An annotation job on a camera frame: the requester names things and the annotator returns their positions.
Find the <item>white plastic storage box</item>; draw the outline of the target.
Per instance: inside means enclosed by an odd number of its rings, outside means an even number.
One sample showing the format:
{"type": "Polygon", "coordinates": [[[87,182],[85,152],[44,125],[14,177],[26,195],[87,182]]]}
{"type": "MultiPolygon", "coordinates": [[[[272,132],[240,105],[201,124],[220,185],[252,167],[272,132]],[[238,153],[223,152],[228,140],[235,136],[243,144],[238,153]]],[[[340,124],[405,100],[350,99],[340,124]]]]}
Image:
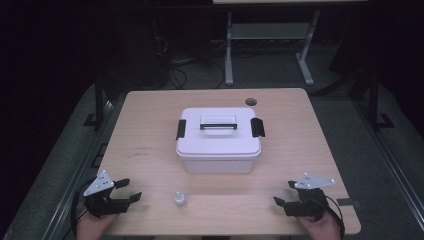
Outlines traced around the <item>white plastic storage box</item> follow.
{"type": "Polygon", "coordinates": [[[195,174],[247,174],[261,151],[253,153],[187,154],[176,151],[185,169],[195,174]]]}

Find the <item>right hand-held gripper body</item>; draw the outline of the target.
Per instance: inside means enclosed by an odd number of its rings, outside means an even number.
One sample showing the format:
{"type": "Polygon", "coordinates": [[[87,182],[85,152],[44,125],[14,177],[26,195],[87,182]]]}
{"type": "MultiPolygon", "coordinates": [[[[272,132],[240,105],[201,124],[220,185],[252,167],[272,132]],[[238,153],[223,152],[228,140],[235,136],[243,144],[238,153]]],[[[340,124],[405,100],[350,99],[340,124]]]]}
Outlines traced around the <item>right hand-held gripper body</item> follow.
{"type": "Polygon", "coordinates": [[[320,220],[327,211],[332,212],[322,187],[335,184],[333,178],[325,178],[305,173],[296,181],[295,189],[298,194],[297,202],[286,202],[284,211],[287,216],[312,217],[315,221],[320,220]]]}

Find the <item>person's left hand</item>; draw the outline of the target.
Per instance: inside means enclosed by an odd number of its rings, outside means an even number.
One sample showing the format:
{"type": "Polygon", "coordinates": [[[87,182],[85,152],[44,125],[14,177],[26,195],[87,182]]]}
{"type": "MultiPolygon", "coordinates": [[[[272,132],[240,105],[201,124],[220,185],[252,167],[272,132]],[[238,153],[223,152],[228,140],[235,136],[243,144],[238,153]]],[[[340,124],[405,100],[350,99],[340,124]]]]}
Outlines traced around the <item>person's left hand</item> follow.
{"type": "Polygon", "coordinates": [[[89,212],[83,213],[77,221],[76,240],[100,240],[118,217],[118,214],[113,214],[98,218],[89,212]]]}

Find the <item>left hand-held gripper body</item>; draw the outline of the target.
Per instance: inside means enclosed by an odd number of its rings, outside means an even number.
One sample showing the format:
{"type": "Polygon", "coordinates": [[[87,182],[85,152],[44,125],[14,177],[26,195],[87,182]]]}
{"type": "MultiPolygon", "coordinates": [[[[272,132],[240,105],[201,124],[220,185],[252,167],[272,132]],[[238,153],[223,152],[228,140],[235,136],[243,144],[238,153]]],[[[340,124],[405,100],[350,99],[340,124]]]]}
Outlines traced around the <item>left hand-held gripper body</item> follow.
{"type": "Polygon", "coordinates": [[[112,199],[110,194],[114,189],[114,180],[103,170],[83,192],[86,209],[95,217],[126,213],[129,208],[129,198],[112,199]]]}

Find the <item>white box lid black latches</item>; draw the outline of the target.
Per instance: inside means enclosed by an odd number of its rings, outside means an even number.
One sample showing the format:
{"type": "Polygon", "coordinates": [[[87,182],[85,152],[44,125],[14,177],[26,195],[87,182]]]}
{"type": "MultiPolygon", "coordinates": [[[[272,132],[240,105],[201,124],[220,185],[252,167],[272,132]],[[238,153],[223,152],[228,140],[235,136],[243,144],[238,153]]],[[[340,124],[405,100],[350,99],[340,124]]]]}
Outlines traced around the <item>white box lid black latches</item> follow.
{"type": "Polygon", "coordinates": [[[264,136],[264,123],[251,108],[186,108],[178,123],[176,152],[184,160],[255,158],[264,136]]]}

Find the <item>black metal stand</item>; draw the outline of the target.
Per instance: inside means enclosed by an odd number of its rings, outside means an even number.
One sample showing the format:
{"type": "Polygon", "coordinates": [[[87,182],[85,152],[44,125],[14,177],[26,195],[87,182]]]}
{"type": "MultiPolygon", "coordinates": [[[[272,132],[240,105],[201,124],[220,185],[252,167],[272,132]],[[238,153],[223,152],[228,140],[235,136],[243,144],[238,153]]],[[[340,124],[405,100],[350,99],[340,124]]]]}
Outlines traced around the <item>black metal stand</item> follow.
{"type": "Polygon", "coordinates": [[[389,116],[378,111],[379,80],[374,72],[363,71],[358,74],[349,91],[349,97],[354,101],[362,101],[367,96],[366,119],[375,131],[381,128],[393,128],[389,116]]]}
{"type": "Polygon", "coordinates": [[[107,95],[105,86],[107,80],[104,74],[99,74],[94,82],[94,112],[89,113],[83,123],[84,126],[93,127],[99,130],[105,120],[107,95]]]}

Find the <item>person's right hand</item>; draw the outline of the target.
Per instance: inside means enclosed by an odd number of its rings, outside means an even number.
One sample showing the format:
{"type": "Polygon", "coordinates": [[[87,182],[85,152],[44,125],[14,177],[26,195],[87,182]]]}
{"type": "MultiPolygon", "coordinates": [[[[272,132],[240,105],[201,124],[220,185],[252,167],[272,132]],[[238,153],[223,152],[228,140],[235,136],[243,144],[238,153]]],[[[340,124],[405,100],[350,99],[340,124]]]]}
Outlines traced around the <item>person's right hand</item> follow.
{"type": "Polygon", "coordinates": [[[308,217],[297,217],[297,221],[312,240],[341,240],[340,227],[336,219],[328,212],[325,212],[317,221],[312,221],[308,217]]]}

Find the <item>small white dropper bottle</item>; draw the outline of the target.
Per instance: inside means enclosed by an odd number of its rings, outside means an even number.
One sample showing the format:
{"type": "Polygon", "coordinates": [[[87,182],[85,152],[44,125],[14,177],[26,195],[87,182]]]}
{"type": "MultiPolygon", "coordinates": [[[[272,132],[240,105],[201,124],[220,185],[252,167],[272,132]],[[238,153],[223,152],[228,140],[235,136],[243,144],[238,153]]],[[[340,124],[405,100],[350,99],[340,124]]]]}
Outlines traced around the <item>small white dropper bottle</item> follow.
{"type": "Polygon", "coordinates": [[[186,206],[185,195],[182,192],[177,191],[174,196],[174,202],[177,207],[180,207],[180,208],[185,207],[186,206]]]}

